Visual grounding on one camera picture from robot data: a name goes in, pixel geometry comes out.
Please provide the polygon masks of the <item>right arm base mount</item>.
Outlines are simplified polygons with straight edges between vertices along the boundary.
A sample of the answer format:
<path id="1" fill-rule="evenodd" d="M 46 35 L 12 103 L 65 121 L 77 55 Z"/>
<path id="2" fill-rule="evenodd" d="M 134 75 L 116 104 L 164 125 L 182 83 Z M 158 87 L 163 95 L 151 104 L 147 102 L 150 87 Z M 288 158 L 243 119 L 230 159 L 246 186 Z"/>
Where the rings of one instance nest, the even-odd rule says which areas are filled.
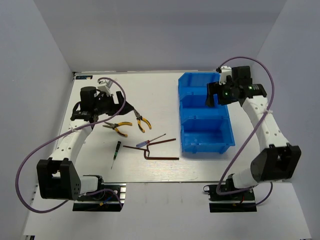
<path id="1" fill-rule="evenodd" d="M 256 199 L 253 190 L 231 194 L 218 195 L 217 184 L 205 185 L 203 192 L 209 196 L 210 213 L 253 213 L 257 212 Z"/>

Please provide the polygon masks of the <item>green black screwdriver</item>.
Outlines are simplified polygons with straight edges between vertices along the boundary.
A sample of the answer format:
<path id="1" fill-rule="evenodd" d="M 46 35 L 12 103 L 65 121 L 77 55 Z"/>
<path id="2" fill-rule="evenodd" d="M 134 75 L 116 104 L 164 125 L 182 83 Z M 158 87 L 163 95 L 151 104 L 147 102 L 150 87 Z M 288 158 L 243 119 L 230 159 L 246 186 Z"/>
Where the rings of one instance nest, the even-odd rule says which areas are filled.
<path id="1" fill-rule="evenodd" d="M 114 162 L 116 161 L 116 158 L 117 158 L 119 149 L 120 149 L 120 147 L 121 147 L 121 144 L 122 144 L 121 141 L 118 141 L 118 142 L 117 142 L 117 145 L 116 145 L 116 148 L 115 148 L 115 152 L 114 152 L 114 155 L 113 155 L 113 159 L 112 159 L 112 165 L 111 165 L 110 169 L 113 168 L 113 165 L 114 165 Z"/>

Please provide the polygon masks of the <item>blue handled screwdriver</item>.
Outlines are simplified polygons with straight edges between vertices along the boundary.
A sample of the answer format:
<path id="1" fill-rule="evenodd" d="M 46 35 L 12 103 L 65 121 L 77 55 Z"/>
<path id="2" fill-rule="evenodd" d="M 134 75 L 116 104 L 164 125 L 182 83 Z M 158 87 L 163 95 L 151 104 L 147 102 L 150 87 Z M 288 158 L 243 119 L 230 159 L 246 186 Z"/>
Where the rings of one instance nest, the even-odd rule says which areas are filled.
<path id="1" fill-rule="evenodd" d="M 138 143 L 138 144 L 136 145 L 136 147 L 137 147 L 137 148 L 142 148 L 142 147 L 148 145 L 150 142 L 152 142 L 152 141 L 154 141 L 154 140 L 157 140 L 157 139 L 159 139 L 159 138 L 161 138 L 161 137 L 163 137 L 163 136 L 165 136 L 165 135 L 166 135 L 166 134 L 164 133 L 164 134 L 162 134 L 162 135 L 160 135 L 160 136 L 158 136 L 158 137 L 155 137 L 155 138 L 153 138 L 153 139 L 145 140 L 145 141 L 143 141 L 143 142 L 140 142 L 140 143 Z"/>

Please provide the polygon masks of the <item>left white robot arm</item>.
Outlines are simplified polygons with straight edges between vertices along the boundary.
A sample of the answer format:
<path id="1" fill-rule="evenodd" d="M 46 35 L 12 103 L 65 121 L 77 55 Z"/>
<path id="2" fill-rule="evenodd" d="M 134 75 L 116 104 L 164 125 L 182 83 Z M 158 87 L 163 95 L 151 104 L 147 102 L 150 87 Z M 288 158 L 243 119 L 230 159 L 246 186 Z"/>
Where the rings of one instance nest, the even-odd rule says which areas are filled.
<path id="1" fill-rule="evenodd" d="M 79 176 L 75 162 L 99 116 L 126 115 L 133 110 L 121 91 L 116 92 L 116 97 L 117 103 L 106 89 L 94 86 L 81 88 L 80 101 L 72 109 L 70 133 L 62 138 L 48 159 L 41 159 L 36 166 L 40 195 L 43 199 L 75 201 L 86 193 L 96 200 L 105 196 L 106 187 L 101 184 L 101 176 Z"/>

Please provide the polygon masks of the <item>yellow pliers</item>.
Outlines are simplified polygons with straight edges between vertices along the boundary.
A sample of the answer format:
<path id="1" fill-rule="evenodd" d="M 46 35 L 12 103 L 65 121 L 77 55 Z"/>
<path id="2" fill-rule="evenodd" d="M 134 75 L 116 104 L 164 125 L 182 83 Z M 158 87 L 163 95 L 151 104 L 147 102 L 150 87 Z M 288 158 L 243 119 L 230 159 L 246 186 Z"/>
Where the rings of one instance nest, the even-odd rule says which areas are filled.
<path id="1" fill-rule="evenodd" d="M 136 109 L 134 109 L 133 112 L 134 112 L 136 120 L 137 120 L 138 128 L 142 133 L 145 133 L 145 129 L 142 127 L 141 122 L 147 124 L 147 126 L 150 130 L 152 129 L 152 125 L 150 124 L 150 122 L 146 118 L 142 117 Z"/>
<path id="2" fill-rule="evenodd" d="M 121 126 L 132 126 L 133 124 L 131 122 L 127 122 L 127 121 L 123 121 L 123 122 L 119 122 L 119 123 L 110 123 L 110 122 L 104 122 L 103 127 L 104 128 L 108 128 L 108 129 L 112 129 L 114 130 L 119 136 L 127 138 L 128 135 L 126 133 L 123 133 L 121 131 L 119 131 L 118 127 Z"/>

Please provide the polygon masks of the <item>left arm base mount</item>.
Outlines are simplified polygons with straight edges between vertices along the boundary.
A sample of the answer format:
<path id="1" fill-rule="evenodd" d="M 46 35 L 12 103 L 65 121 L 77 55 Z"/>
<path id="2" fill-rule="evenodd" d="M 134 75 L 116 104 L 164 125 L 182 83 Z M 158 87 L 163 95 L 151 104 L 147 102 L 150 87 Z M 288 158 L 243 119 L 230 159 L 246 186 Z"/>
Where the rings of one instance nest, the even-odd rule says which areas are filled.
<path id="1" fill-rule="evenodd" d="M 126 183 L 101 184 L 101 191 L 94 195 L 82 195 L 73 203 L 73 212 L 120 212 L 125 204 Z"/>

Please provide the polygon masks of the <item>brown hex key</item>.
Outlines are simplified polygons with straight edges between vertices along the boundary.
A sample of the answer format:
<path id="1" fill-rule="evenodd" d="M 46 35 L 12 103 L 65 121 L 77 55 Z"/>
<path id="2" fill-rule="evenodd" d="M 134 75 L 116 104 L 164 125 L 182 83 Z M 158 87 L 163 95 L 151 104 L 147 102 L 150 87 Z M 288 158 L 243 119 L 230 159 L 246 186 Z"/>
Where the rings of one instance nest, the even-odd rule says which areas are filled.
<path id="1" fill-rule="evenodd" d="M 146 145 L 146 150 L 149 152 L 149 147 L 153 146 L 153 145 L 158 145 L 158 144 L 164 144 L 164 143 L 169 143 L 169 142 L 173 142 L 176 141 L 176 138 L 171 138 L 171 139 L 167 139 L 167 140 L 162 140 L 162 141 L 156 141 L 156 142 L 151 142 L 149 144 Z"/>
<path id="2" fill-rule="evenodd" d="M 146 152 L 147 149 L 144 149 L 144 148 L 139 148 L 139 147 L 133 147 L 133 146 L 128 146 L 128 145 L 123 145 L 124 148 L 128 148 L 128 149 L 133 149 L 133 150 L 141 150 L 141 151 L 144 151 Z"/>
<path id="3" fill-rule="evenodd" d="M 143 153 L 143 156 L 146 160 L 165 160 L 165 161 L 178 161 L 180 158 L 179 157 L 162 157 L 162 156 L 156 156 L 152 157 L 149 156 L 149 151 L 145 150 Z"/>

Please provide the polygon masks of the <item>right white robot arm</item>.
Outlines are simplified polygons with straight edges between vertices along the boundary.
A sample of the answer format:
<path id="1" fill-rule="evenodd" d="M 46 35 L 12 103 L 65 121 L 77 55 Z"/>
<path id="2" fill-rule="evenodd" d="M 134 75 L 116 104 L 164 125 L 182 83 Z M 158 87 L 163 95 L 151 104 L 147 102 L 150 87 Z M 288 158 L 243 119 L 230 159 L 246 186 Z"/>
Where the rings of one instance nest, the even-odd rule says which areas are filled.
<path id="1" fill-rule="evenodd" d="M 263 182 L 291 179 L 301 157 L 301 149 L 283 135 L 272 111 L 271 101 L 262 84 L 254 83 L 249 66 L 217 69 L 219 81 L 207 84 L 206 105 L 239 103 L 250 119 L 260 153 L 249 167 L 238 173 L 223 173 L 225 187 L 219 183 L 216 193 L 236 200 L 244 191 Z"/>

